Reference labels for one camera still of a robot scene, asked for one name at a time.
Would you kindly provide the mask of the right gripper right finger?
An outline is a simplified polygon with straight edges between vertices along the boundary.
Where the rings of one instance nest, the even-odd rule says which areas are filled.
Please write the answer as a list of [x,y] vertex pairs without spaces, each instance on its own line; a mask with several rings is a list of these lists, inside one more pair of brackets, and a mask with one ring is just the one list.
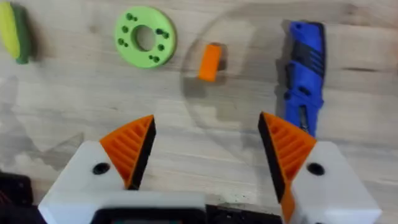
[[264,145],[283,223],[376,223],[379,205],[337,145],[262,112]]

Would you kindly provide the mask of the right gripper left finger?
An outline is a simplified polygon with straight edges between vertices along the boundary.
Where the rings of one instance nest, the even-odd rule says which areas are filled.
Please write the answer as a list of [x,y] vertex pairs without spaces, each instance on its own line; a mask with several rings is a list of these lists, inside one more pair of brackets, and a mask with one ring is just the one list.
[[123,190],[137,190],[156,135],[155,118],[85,141],[39,203],[42,215],[91,215]]

